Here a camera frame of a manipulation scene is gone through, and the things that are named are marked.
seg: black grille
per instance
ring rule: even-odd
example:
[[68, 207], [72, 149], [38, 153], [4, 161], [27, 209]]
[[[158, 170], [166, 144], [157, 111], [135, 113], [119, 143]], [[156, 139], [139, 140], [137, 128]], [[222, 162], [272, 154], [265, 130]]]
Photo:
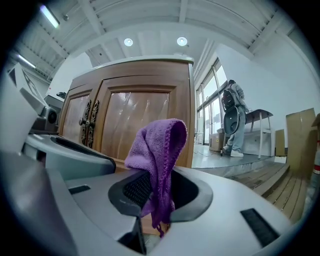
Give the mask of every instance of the black grille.
[[146, 204], [151, 192], [149, 172], [126, 184], [123, 188], [123, 194], [141, 209]]

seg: floor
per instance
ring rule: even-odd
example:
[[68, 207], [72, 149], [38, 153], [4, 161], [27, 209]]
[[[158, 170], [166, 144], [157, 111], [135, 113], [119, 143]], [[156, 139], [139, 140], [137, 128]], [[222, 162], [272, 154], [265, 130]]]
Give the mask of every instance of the floor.
[[268, 158], [269, 156], [262, 155], [261, 159], [258, 159], [258, 156], [254, 154], [244, 154], [244, 157], [230, 157], [230, 155], [226, 154], [220, 156], [219, 152], [210, 151], [209, 146], [194, 145], [192, 168], [230, 167], [254, 163]]
[[307, 181], [301, 175], [293, 174], [289, 165], [273, 163], [248, 173], [230, 177], [266, 198], [296, 223], [303, 215], [306, 200]]

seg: metal bench leg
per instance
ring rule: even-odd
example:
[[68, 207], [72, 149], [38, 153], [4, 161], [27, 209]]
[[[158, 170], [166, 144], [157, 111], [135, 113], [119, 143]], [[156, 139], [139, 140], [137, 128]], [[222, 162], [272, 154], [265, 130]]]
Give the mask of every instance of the metal bench leg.
[[252, 130], [254, 129], [254, 119], [255, 119], [255, 117], [253, 117], [253, 119], [252, 119], [251, 129], [250, 129], [250, 132], [251, 132], [251, 133], [252, 133]]
[[272, 153], [272, 133], [271, 133], [271, 125], [270, 125], [270, 117], [269, 117], [269, 114], [267, 114], [268, 115], [268, 122], [269, 122], [269, 130], [270, 130], [270, 147], [271, 147], [271, 149], [270, 149], [270, 156], [272, 156], [273, 155], [273, 153]]
[[258, 159], [261, 158], [261, 151], [262, 151], [262, 138], [263, 138], [263, 132], [262, 132], [262, 114], [261, 111], [259, 112], [259, 116], [260, 116], [260, 146], [259, 146], [259, 155], [258, 155]]

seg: ceiling light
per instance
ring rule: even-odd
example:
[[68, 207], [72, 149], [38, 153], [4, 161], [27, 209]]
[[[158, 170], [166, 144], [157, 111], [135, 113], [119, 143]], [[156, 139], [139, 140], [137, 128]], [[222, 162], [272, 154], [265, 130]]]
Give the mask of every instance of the ceiling light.
[[51, 22], [51, 24], [57, 28], [59, 26], [59, 22], [57, 19], [53, 16], [53, 14], [48, 10], [48, 8], [45, 5], [41, 5], [40, 11], [44, 14], [44, 16]]
[[124, 44], [125, 44], [126, 46], [132, 46], [133, 43], [134, 43], [134, 41], [132, 41], [131, 38], [126, 38], [126, 39], [124, 39]]
[[25, 63], [27, 63], [28, 65], [30, 65], [31, 67], [33, 67], [34, 69], [36, 68], [35, 65], [33, 65], [30, 61], [28, 61], [27, 59], [25, 59], [24, 57], [22, 57], [20, 54], [18, 54], [18, 58], [23, 60]]
[[176, 40], [176, 42], [180, 46], [185, 46], [187, 44], [188, 40], [185, 37], [181, 36]]

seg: window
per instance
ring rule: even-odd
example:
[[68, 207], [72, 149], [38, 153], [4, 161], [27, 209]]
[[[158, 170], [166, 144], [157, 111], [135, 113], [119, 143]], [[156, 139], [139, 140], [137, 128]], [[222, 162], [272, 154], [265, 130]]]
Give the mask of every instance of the window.
[[216, 73], [216, 77], [217, 77], [217, 84], [218, 86], [222, 86], [224, 84], [225, 81], [227, 81], [227, 77], [225, 74], [225, 70], [222, 67], [219, 59], [217, 59], [213, 65], [213, 70]]
[[198, 101], [198, 107], [203, 103], [202, 102], [202, 92], [201, 92], [201, 86], [197, 90], [197, 101]]
[[217, 90], [217, 88], [216, 78], [214, 76], [214, 72], [212, 71], [203, 83], [204, 100], [211, 96]]
[[219, 59], [212, 65], [197, 92], [197, 131], [204, 133], [202, 144], [209, 144], [209, 135], [216, 134], [222, 125], [221, 94], [227, 86], [227, 77]]

